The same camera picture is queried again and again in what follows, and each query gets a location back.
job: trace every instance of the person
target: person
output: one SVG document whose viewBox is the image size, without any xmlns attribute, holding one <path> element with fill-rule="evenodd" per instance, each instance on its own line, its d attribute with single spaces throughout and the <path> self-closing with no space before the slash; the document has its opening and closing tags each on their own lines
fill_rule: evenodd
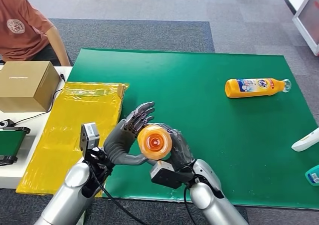
<svg viewBox="0 0 319 225">
<path fill-rule="evenodd" d="M 0 54 L 7 61 L 50 60 L 72 66 L 59 31 L 28 0 L 0 0 Z"/>
</svg>

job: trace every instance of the person's arm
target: person's arm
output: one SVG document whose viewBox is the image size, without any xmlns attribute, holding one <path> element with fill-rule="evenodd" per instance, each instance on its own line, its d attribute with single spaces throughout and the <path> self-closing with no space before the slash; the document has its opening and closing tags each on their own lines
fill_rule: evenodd
<svg viewBox="0 0 319 225">
<path fill-rule="evenodd" d="M 33 8 L 28 0 L 11 0 L 11 3 L 12 9 L 17 9 L 28 24 L 46 34 L 62 66 L 71 65 L 60 33 L 49 19 Z"/>
<path fill-rule="evenodd" d="M 47 31 L 46 34 L 50 44 L 57 54 L 57 58 L 62 66 L 71 66 L 68 55 L 66 54 L 66 47 L 64 47 L 64 44 L 57 27 L 52 26 L 48 31 Z"/>
</svg>

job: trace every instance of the white table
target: white table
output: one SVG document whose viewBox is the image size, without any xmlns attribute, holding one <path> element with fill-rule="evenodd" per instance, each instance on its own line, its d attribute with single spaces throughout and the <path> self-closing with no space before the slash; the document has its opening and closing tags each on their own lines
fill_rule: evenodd
<svg viewBox="0 0 319 225">
<path fill-rule="evenodd" d="M 66 80 L 68 79 L 72 67 L 55 67 L 59 74 L 64 74 Z M 63 81 L 60 81 L 57 89 L 64 86 Z M 36 118 L 29 119 L 19 123 L 18 126 L 28 127 L 31 131 L 26 134 L 17 154 L 17 161 L 12 165 L 0 166 L 0 188 L 16 189 L 19 181 L 23 176 L 26 166 L 31 160 L 38 140 L 43 132 L 50 113 L 43 114 Z M 35 116 L 39 113 L 2 113 L 0 111 L 0 121 L 11 119 L 13 122 Z"/>
</svg>

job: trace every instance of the green table mat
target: green table mat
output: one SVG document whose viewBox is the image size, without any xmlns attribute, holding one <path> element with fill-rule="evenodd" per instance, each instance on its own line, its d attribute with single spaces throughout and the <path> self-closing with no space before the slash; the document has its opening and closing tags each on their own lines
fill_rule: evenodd
<svg viewBox="0 0 319 225">
<path fill-rule="evenodd" d="M 244 99 L 224 92 L 230 78 L 268 77 L 290 79 L 292 89 Z M 305 178 L 319 164 L 319 146 L 290 148 L 317 125 L 283 56 L 82 49 L 69 81 L 128 83 L 122 116 L 155 101 L 154 122 L 181 130 L 234 204 L 319 209 L 319 187 Z M 131 152 L 140 153 L 136 143 Z M 116 166 L 106 188 L 121 198 L 183 199 L 183 188 L 152 184 L 150 169 Z"/>
</svg>

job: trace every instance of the brown box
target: brown box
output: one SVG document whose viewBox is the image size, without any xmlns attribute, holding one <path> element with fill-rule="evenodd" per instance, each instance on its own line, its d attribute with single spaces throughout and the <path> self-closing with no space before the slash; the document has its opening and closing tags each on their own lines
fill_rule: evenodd
<svg viewBox="0 0 319 225">
<path fill-rule="evenodd" d="M 60 79 L 50 61 L 7 62 L 0 70 L 0 110 L 48 111 Z"/>
</svg>

